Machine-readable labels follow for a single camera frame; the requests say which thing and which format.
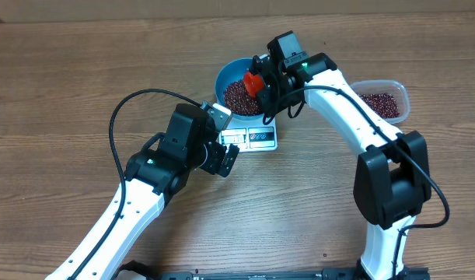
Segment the orange measuring scoop blue handle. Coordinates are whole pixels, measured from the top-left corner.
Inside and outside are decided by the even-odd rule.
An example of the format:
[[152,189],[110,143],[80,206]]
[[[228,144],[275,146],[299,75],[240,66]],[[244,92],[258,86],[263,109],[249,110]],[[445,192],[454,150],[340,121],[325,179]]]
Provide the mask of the orange measuring scoop blue handle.
[[261,75],[253,75],[251,72],[246,72],[244,74],[243,83],[246,91],[252,98],[256,98],[257,94],[265,87],[265,83]]

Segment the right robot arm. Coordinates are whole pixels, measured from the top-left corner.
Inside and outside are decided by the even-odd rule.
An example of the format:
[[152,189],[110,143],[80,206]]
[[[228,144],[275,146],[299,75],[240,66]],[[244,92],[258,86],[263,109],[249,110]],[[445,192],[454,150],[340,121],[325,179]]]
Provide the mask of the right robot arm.
[[265,116],[308,105],[325,117],[357,158],[353,195],[367,220],[365,250],[353,279],[423,279],[403,264],[410,229],[431,198],[427,144],[377,115],[347,84],[324,53],[253,57],[244,76]]

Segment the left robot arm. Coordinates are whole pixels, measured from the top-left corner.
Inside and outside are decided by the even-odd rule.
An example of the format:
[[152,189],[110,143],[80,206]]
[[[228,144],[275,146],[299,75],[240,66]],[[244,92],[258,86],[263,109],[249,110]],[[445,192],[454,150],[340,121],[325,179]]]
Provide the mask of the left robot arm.
[[214,103],[176,106],[166,132],[152,136],[120,169],[120,185],[96,224],[69,258],[48,277],[61,279],[150,279],[148,268],[124,258],[145,228],[182,190],[190,172],[227,177],[238,155],[217,137],[232,112]]

